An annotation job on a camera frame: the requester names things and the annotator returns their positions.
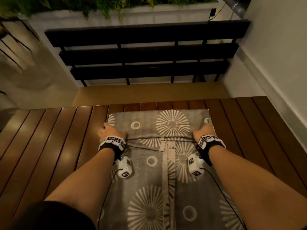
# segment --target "wooden table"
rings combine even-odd
[[[0,134],[0,229],[97,153],[109,114],[205,108],[228,150],[307,197],[307,154],[265,96],[18,110]]]

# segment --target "wall molding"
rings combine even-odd
[[[304,120],[299,116],[295,109],[291,107],[291,103],[282,96],[282,93],[278,90],[278,87],[267,79],[265,74],[259,69],[258,66],[256,66],[251,57],[248,56],[242,47],[238,48],[236,55],[240,58],[251,75],[261,86],[285,123],[307,152],[307,126],[304,123]]]

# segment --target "white tracking device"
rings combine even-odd
[[[188,168],[190,174],[193,174],[195,177],[198,177],[204,173],[203,163],[205,161],[197,156],[195,153],[188,156]]]
[[[127,178],[132,174],[131,160],[129,157],[124,156],[121,160],[116,160],[115,163],[117,164],[118,169],[122,169],[117,171],[117,175],[120,178]]]

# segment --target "black sleeve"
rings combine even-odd
[[[37,229],[90,229],[95,230],[92,220],[84,213],[55,201],[42,201],[29,206],[7,230]]]

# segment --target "white planter box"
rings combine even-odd
[[[116,11],[110,12],[110,19],[100,12],[92,12],[89,14],[88,20],[83,17],[81,12],[73,12],[68,10],[51,11],[40,13],[26,19],[31,27],[40,36],[42,41],[51,51],[56,60],[64,68],[67,75],[79,87],[82,85],[79,81],[75,81],[70,73],[70,68],[65,66],[59,57],[59,49],[54,48],[44,34],[45,30],[58,28],[81,28],[81,27],[103,27],[103,26],[127,26],[138,24],[160,24],[160,23],[186,23],[186,22],[202,22],[208,21],[211,9],[217,7],[217,2],[192,4],[180,7],[173,4],[157,5],[154,8],[150,6],[140,6],[134,8],[123,9],[123,21],[119,20],[119,14]]]

